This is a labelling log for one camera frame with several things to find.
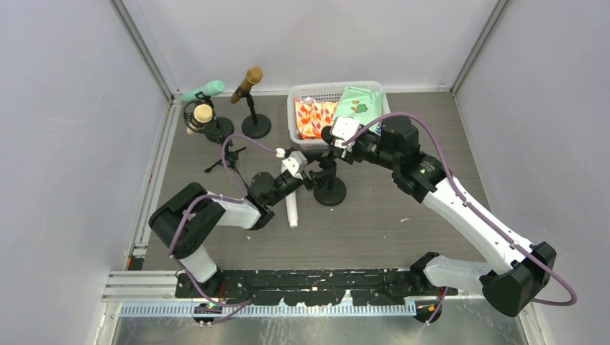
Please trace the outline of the green microphone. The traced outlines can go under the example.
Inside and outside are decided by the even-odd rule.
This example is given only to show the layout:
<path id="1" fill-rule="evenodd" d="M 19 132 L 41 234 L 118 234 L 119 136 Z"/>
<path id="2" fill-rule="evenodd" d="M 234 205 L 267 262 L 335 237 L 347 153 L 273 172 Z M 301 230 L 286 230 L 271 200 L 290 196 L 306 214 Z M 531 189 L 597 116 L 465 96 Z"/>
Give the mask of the green microphone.
<path id="1" fill-rule="evenodd" d="M 212 80 L 200 88 L 184 93 L 179 100 L 181 102 L 204 101 L 207 98 L 217 96 L 225 91 L 225 84 L 221 80 Z"/>

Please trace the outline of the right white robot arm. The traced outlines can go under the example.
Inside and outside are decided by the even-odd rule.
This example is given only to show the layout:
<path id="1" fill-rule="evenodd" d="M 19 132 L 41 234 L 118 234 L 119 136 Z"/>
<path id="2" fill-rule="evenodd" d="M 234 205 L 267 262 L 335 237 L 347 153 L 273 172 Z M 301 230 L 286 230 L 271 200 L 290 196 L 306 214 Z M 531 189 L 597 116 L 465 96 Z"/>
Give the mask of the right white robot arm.
<path id="1" fill-rule="evenodd" d="M 419 131 L 406 117 L 381 122 L 378 132 L 340 117 L 322 130 L 322 139 L 343 161 L 366 161 L 391 171 L 395 185 L 448 221 L 483 256 L 484 262 L 450 259 L 428 252 L 410 269 L 428 285 L 482 295 L 499 313 L 517 316 L 550 281 L 557 252 L 533 244 L 499 221 L 421 150 Z"/>

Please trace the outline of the cream yellow microphone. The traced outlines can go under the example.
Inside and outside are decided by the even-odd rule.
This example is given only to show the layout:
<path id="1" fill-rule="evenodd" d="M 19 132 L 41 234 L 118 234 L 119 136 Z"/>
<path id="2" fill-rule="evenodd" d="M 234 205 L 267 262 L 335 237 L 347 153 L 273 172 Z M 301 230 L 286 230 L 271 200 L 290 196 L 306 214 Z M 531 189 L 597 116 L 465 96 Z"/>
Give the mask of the cream yellow microphone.
<path id="1" fill-rule="evenodd" d="M 196 106 L 192 112 L 185 114 L 187 134 L 200 134 L 205 126 L 214 118 L 213 108 L 203 103 Z"/>

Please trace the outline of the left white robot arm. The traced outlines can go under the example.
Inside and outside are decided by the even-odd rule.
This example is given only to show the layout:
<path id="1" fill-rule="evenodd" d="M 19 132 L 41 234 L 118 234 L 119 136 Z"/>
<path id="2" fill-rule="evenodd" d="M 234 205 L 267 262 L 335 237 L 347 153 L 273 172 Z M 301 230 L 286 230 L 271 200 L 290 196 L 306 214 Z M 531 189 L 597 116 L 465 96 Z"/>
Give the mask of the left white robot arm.
<path id="1" fill-rule="evenodd" d="M 276 177 L 259 172 L 244 198 L 228 198 L 190 183 L 159 207 L 148 225 L 167 246 L 168 256 L 197 283 L 205 283 L 220 271 L 204 247 L 212 230 L 218 226 L 261 229 L 275 216 L 272 206 L 301 187 L 317 190 L 322 183 L 318 172 L 294 176 L 286 168 Z"/>

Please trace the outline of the black tripod shock-mount stand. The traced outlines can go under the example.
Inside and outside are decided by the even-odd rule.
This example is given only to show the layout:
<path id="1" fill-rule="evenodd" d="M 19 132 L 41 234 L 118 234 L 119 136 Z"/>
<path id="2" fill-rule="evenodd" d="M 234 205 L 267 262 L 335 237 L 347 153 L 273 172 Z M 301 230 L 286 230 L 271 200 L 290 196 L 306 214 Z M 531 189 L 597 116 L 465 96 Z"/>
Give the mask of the black tripod shock-mount stand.
<path id="1" fill-rule="evenodd" d="M 225 139 L 235 132 L 233 123 L 225 117 L 218 117 L 214 113 L 211 103 L 188 101 L 181 113 L 188 134 L 203 134 L 215 144 L 222 145 Z M 225 162 L 230 170 L 238 174 L 242 183 L 246 186 L 244 178 L 237 169 L 239 153 L 246 150 L 246 147 L 231 149 L 232 145 L 232 141 L 229 141 L 223 149 Z"/>

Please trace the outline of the gold brown microphone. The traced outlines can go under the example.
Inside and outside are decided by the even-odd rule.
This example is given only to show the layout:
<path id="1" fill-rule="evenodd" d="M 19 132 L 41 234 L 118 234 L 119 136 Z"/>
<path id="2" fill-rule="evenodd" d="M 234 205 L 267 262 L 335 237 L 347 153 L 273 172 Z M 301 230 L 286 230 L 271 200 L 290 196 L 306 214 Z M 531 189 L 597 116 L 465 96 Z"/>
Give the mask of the gold brown microphone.
<path id="1" fill-rule="evenodd" d="M 241 98 L 246 97 L 252 90 L 252 87 L 259 84 L 259 82 L 261 82 L 262 79 L 263 79 L 263 70 L 260 67 L 254 66 L 254 67 L 250 68 L 246 72 L 245 78 L 242 80 L 242 82 L 239 84 L 239 86 L 237 87 L 235 92 L 232 94 L 232 96 L 230 98 L 230 102 L 232 104 L 235 104 Z"/>

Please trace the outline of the black round-base mic stand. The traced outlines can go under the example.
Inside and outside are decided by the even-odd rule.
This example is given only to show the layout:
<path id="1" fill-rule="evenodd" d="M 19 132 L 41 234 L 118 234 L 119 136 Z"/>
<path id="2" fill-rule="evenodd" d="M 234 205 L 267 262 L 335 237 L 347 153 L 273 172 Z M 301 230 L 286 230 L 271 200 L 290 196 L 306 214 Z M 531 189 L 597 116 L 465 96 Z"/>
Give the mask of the black round-base mic stand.
<path id="1" fill-rule="evenodd" d="M 244 118 L 242 122 L 242 133 L 252 139 L 263 138 L 271 131 L 272 125 L 270 119 L 266 115 L 259 114 L 255 110 L 255 102 L 250 94 L 247 94 L 245 98 L 250 110 L 250 115 Z"/>

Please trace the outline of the black microphone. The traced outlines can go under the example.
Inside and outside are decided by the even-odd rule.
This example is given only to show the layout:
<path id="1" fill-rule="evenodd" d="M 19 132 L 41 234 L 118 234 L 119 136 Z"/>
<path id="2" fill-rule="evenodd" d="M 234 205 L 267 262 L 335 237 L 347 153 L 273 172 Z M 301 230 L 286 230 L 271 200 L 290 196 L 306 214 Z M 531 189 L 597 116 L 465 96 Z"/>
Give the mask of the black microphone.
<path id="1" fill-rule="evenodd" d="M 335 140 L 335 136 L 332 134 L 332 126 L 325 126 L 321 131 L 321 138 L 328 144 L 332 145 Z"/>

